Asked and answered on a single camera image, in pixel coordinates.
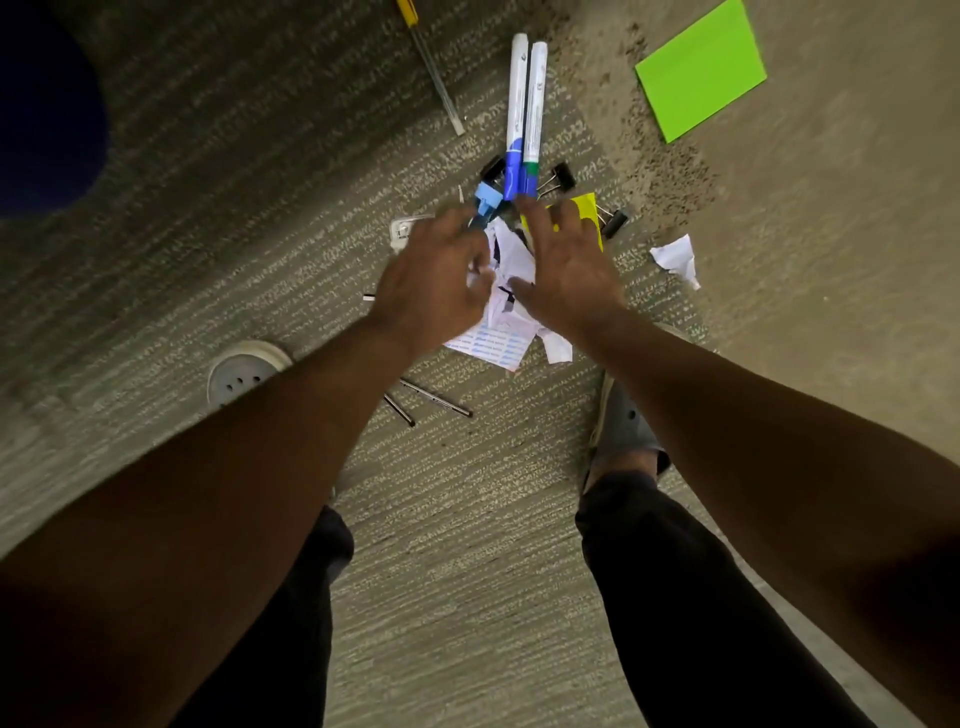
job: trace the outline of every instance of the person's right arm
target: person's right arm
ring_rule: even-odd
[[[960,724],[960,468],[661,330],[575,205],[517,207],[537,257],[517,298],[626,386],[757,573],[927,724]]]

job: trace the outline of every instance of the whiteboard marker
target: whiteboard marker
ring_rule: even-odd
[[[523,188],[519,191],[537,197],[540,173],[540,132],[543,128],[543,93],[546,90],[546,43],[534,43],[530,49],[530,84],[527,87],[527,131],[523,136]]]
[[[523,162],[523,105],[527,96],[527,52],[530,43],[524,33],[514,36],[510,56],[510,95],[507,98],[507,168],[503,174],[503,199],[512,200],[519,188]]]

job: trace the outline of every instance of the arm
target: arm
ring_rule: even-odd
[[[369,316],[147,453],[0,564],[16,725],[166,725],[293,565],[383,392],[475,324],[473,210],[418,224]],[[467,287],[467,269],[484,271]]]
[[[537,254],[520,301],[627,387],[761,576],[918,716],[960,721],[960,468],[657,328],[575,206],[518,206]]]

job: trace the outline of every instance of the green paper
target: green paper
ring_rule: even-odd
[[[727,0],[636,65],[667,142],[767,77],[742,0]]]

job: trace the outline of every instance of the torn paper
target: torn paper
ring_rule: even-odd
[[[542,327],[514,297],[510,287],[510,279],[514,277],[535,280],[537,265],[530,251],[500,218],[490,222],[486,234],[490,244],[490,267],[495,276],[487,309],[477,326],[446,345],[456,352],[468,353],[513,372],[539,335],[543,339],[547,361],[551,364],[572,361],[573,346],[559,334]]]
[[[650,255],[661,268],[688,281],[693,290],[700,288],[697,271],[693,266],[693,243],[690,242],[689,235],[684,235],[662,248],[651,248]]]

